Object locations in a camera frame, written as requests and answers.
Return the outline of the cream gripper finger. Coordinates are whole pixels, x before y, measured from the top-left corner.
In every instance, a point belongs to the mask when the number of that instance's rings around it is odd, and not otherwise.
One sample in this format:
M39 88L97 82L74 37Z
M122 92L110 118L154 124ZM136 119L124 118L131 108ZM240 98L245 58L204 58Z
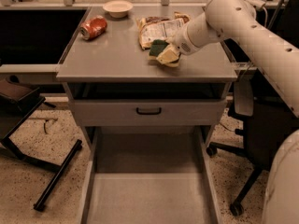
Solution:
M168 45L156 58L156 60L168 67L178 67L180 58L179 50L172 44Z

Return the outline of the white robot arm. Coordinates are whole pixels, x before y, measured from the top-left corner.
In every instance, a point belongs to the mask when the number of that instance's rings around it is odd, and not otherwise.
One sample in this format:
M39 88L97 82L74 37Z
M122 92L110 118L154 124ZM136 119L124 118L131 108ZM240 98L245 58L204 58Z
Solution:
M245 0L208 0L205 11L166 39L157 56L172 63L203 46L231 38L264 72L295 116L299 116L299 50L255 20ZM269 173L262 224L299 224L299 131L280 146Z

